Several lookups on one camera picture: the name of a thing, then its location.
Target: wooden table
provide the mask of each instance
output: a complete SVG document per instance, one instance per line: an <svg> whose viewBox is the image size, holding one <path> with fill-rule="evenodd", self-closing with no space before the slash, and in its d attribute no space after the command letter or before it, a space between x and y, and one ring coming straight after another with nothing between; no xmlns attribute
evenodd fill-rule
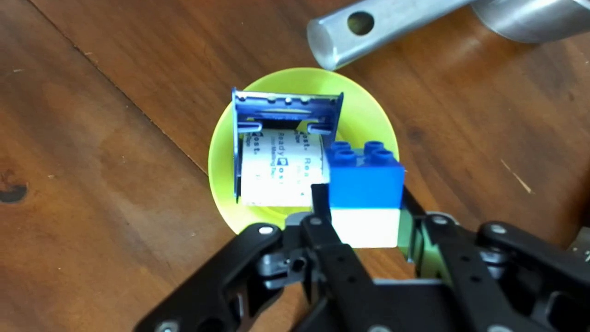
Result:
<svg viewBox="0 0 590 332"><path fill-rule="evenodd" d="M132 329L233 232L207 150L233 86L316 66L347 1L4 0L0 329ZM465 226L565 246L590 197L590 34L524 45L462 8L342 69L388 108L408 186ZM412 276L362 250L377 276ZM285 329L301 293L255 329Z"/></svg>

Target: yellow plate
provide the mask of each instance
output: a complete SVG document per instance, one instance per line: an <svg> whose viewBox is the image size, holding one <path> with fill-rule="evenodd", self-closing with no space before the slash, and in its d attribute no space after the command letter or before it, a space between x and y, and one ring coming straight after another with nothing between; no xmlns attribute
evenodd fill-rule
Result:
<svg viewBox="0 0 590 332"><path fill-rule="evenodd" d="M358 82L336 71L320 67L288 67L274 71L251 82L244 90L286 91L286 93L340 93L345 91L338 139L347 139L362 147L368 139L382 139L388 149L401 158L399 141L380 103ZM240 232L251 222L268 221L285 226L292 211L307 208L244 206L235 197L235 123L233 103L226 106L211 147L209 147L209 184L215 200L227 224Z"/></svg>

